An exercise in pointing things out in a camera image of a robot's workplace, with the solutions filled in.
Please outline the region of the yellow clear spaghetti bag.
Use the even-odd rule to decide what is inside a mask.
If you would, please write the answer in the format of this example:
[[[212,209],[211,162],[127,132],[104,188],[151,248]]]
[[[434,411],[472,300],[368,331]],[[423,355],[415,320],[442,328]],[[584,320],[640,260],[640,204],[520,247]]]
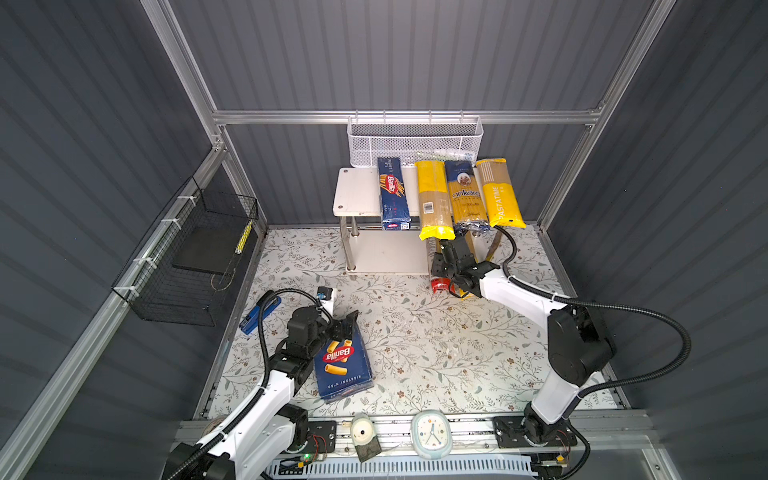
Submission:
[[[444,163],[440,160],[416,162],[421,229],[419,238],[454,240],[451,200]]]

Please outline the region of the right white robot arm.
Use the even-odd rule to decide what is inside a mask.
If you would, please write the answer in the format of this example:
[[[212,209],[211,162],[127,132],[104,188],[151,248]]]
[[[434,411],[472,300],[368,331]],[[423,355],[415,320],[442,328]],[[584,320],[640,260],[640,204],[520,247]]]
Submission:
[[[478,262],[464,238],[438,244],[433,274],[523,315],[544,331],[550,373],[526,407],[523,425],[544,430],[564,423],[583,397],[581,388],[615,354],[600,312],[518,280],[491,261]]]

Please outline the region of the blue Barilla spaghetti box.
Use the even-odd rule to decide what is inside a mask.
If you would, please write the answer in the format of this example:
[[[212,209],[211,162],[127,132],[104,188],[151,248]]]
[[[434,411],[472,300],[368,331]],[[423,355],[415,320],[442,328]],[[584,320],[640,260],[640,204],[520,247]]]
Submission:
[[[381,225],[385,231],[410,229],[411,215],[405,191],[401,160],[398,157],[377,159]]]

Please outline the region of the yellow Pastatime spaghetti bag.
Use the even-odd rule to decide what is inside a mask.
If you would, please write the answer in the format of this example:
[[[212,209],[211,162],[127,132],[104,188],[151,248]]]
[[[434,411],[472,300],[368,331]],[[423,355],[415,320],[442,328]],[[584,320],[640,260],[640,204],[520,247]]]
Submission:
[[[476,168],[490,226],[525,229],[527,225],[511,183],[507,161],[504,158],[482,159],[476,162]]]

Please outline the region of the blue Barilla rigatoni box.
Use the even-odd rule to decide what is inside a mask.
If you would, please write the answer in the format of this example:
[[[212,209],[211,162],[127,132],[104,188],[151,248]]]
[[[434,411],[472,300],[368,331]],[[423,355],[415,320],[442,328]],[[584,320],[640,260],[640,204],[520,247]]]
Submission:
[[[319,397],[333,403],[373,387],[373,371],[358,327],[351,338],[329,340],[314,358]]]

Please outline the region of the blue Ankara spaghetti bag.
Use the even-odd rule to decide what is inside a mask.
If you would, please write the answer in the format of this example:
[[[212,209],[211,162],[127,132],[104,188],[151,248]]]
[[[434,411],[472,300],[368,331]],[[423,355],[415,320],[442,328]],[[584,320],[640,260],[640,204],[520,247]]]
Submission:
[[[490,229],[487,212],[470,161],[445,162],[453,226],[457,232],[485,232]]]

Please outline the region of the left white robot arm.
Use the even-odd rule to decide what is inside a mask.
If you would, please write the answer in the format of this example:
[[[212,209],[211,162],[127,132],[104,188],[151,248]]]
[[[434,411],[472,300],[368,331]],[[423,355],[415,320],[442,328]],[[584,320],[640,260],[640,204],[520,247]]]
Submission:
[[[178,444],[163,479],[257,479],[278,454],[304,446],[308,412],[291,401],[313,372],[315,357],[328,343],[350,339],[359,316],[355,310],[326,321],[324,314],[317,306],[293,312],[261,383],[197,443]]]

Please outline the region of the red spaghetti bag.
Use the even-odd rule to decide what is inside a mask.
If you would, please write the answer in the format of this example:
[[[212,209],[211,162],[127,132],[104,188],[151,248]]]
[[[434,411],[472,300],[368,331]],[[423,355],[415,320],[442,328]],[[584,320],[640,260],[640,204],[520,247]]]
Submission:
[[[448,291],[451,281],[444,276],[445,266],[442,246],[439,240],[434,237],[427,239],[426,246],[432,292]]]

